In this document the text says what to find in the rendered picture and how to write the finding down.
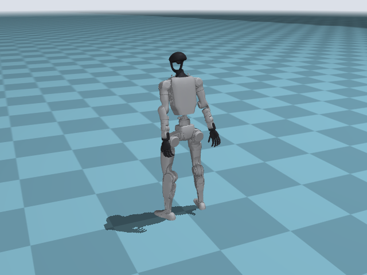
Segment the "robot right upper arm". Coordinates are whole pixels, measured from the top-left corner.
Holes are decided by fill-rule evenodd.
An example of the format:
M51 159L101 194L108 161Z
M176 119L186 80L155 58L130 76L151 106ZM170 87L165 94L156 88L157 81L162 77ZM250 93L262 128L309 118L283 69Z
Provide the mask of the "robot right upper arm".
M207 102L205 99L205 92L204 92L204 87L203 87L203 81L201 78L199 77L194 77L195 82L196 82L196 94L197 97L199 99L199 101L197 102L198 107L200 109L207 107Z

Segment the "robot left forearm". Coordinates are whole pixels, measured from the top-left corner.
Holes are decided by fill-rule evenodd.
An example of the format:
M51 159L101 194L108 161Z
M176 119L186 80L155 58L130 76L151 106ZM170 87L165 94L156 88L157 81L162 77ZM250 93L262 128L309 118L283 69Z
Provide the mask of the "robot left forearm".
M166 110L163 106L158 108L159 117L161 120L161 136L163 139L166 139L167 132L169 133L169 117L166 114ZM170 134L170 133L169 133Z

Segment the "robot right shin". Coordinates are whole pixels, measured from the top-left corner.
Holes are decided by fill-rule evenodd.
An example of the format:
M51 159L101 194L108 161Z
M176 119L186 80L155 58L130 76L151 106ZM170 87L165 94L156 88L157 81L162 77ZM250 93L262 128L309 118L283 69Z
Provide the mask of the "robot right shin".
M198 202L203 203L203 191L204 191L204 183L205 183L205 179L204 179L204 168L202 165L201 169L202 169L202 175L201 176L194 176L194 184L197 190L197 196L198 196Z

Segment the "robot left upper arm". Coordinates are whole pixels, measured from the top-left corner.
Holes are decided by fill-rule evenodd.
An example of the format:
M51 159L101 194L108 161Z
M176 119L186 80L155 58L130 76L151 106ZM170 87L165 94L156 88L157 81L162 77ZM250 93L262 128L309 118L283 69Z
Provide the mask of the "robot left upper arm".
M162 81L158 85L160 101L162 103L161 106L165 108L166 114L169 112L169 92L168 90L170 89L170 87L171 87L171 79Z

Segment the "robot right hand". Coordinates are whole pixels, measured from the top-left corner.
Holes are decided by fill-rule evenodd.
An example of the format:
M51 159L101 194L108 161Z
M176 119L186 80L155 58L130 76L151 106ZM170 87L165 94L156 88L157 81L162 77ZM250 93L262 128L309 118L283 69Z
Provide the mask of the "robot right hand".
M215 130L216 129L215 124L212 123L212 126L213 126L212 129L208 129L210 131L210 136L209 136L208 143L210 142L210 138L212 138L212 146L211 147L213 147L213 145L215 147L215 146L218 146L221 143L221 140L220 140L218 132ZM218 141L219 141L219 143L218 143Z

